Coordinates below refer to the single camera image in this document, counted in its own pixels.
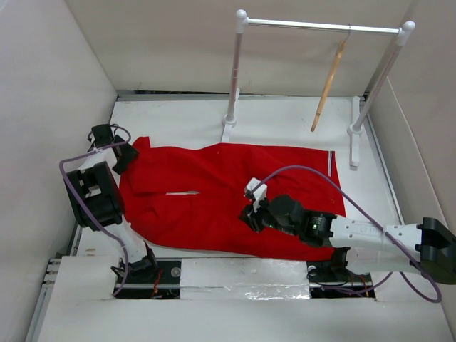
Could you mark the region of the red trousers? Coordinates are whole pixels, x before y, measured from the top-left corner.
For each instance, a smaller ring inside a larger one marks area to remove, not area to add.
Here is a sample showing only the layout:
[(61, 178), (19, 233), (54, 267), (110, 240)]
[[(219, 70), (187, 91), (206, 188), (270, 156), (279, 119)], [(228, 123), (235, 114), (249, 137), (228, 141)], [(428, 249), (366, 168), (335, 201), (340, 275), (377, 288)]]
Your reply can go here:
[(345, 214), (333, 153), (288, 146), (218, 143), (199, 150), (134, 144), (138, 157), (122, 174), (125, 218), (149, 242), (178, 249), (327, 261), (330, 247), (314, 248), (267, 228), (256, 233), (239, 215), (252, 178), (267, 181), (270, 197), (288, 195), (311, 210)]

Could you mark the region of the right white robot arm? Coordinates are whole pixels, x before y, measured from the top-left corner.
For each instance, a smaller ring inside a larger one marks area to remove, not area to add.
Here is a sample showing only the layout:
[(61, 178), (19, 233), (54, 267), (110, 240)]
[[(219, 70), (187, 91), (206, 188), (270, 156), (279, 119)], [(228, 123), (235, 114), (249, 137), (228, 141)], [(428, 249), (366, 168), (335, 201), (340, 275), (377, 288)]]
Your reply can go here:
[(340, 250), (342, 256), (329, 263), (339, 281), (353, 274), (423, 269), (438, 284), (455, 284), (455, 235), (434, 218), (379, 229), (372, 222), (305, 209), (288, 195), (248, 204), (239, 218), (255, 232), (269, 227), (312, 247)]

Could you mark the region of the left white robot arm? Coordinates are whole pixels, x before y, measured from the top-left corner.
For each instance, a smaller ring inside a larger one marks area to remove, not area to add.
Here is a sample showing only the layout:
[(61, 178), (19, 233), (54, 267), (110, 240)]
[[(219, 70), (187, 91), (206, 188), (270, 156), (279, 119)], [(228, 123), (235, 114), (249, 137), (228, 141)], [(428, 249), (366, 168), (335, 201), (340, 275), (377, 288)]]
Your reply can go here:
[(158, 262), (147, 242), (126, 221), (118, 187), (120, 176), (139, 155), (130, 139), (119, 125), (96, 125), (88, 134), (89, 151), (61, 161), (59, 168), (79, 226), (106, 234), (123, 254), (119, 265), (112, 268), (115, 274), (130, 283), (148, 283), (159, 274)]

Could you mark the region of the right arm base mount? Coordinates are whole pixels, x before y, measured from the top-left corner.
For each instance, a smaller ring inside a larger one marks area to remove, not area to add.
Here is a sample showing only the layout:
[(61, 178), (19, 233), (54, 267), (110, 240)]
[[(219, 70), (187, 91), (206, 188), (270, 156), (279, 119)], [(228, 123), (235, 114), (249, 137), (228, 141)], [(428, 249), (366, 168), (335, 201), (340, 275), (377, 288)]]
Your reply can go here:
[(357, 275), (346, 266), (349, 248), (336, 249), (328, 261), (307, 263), (309, 293), (312, 299), (375, 298), (370, 274)]

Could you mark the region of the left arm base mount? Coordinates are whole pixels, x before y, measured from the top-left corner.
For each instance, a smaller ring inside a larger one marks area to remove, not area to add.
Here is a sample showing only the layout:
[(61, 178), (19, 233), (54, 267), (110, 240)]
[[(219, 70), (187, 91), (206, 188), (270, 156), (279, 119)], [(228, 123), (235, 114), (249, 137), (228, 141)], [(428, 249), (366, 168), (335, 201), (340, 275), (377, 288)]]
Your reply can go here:
[(158, 259), (157, 270), (153, 273), (141, 271), (136, 276), (129, 275), (125, 285), (120, 286), (123, 270), (112, 266), (117, 276), (114, 292), (117, 299), (179, 299), (181, 259)]

